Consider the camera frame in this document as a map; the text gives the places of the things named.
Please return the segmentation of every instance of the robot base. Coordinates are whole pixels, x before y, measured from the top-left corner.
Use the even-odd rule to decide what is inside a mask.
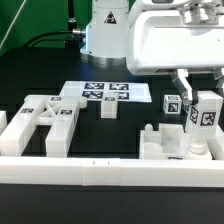
[[[126,64],[126,58],[106,58],[106,57],[96,57],[89,54],[83,54],[81,52],[81,59],[85,61],[90,61],[92,63],[100,65],[124,65]]]

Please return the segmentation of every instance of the black table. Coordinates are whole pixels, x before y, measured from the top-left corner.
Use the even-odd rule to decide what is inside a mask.
[[[119,102],[116,120],[100,118],[100,102],[80,111],[69,157],[138,158],[139,135],[151,123],[184,124],[165,115],[165,94],[178,94],[170,76],[131,75],[126,66],[100,66],[66,49],[17,48],[0,57],[0,110],[8,121],[26,95],[58,95],[65,81],[148,83],[152,103]],[[211,74],[190,77],[198,90],[215,88]],[[48,127],[38,127],[23,156],[45,156]],[[223,223],[223,189],[0,185],[0,223]]]

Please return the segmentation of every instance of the white cube with marker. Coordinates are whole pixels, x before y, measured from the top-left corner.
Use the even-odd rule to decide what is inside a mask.
[[[163,109],[166,114],[180,114],[182,100],[179,95],[165,95]]]
[[[116,119],[118,94],[105,93],[101,101],[101,118]]]

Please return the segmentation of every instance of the white plastic part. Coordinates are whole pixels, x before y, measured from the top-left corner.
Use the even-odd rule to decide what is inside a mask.
[[[104,94],[101,101],[101,118],[116,119],[118,107],[118,94]]]
[[[118,101],[151,103],[147,83],[66,81],[60,96],[86,96],[87,100],[101,101],[103,94],[119,93]]]
[[[166,114],[180,114],[182,100],[179,95],[165,95],[163,110]]]
[[[84,97],[30,95],[0,136],[2,156],[21,156],[37,125],[52,126],[46,138],[48,157],[66,157]]]
[[[190,0],[174,0],[172,3],[168,3],[169,0],[167,0],[167,3],[161,3],[161,2],[162,2],[161,0],[160,3],[154,3],[152,0],[136,0],[131,8],[128,17],[129,24],[132,25],[142,12],[151,10],[171,9],[178,6],[183,6],[189,3]]]
[[[211,160],[206,141],[200,153],[189,152],[190,136],[182,125],[159,124],[159,131],[146,129],[140,136],[140,159],[156,160]]]
[[[129,71],[160,75],[180,68],[203,73],[224,67],[224,16],[218,19],[215,26],[188,26],[177,10],[143,12],[128,33]]]
[[[0,135],[5,130],[6,126],[7,126],[6,112],[0,111]]]
[[[86,27],[82,54],[97,58],[124,58],[129,12],[127,0],[93,0],[92,20]]]
[[[223,161],[218,160],[1,156],[0,168],[0,183],[10,184],[224,187]]]
[[[82,163],[83,185],[119,185],[120,159],[86,159]]]
[[[198,104],[190,106],[185,131],[195,139],[212,139],[223,98],[212,91],[198,91]]]

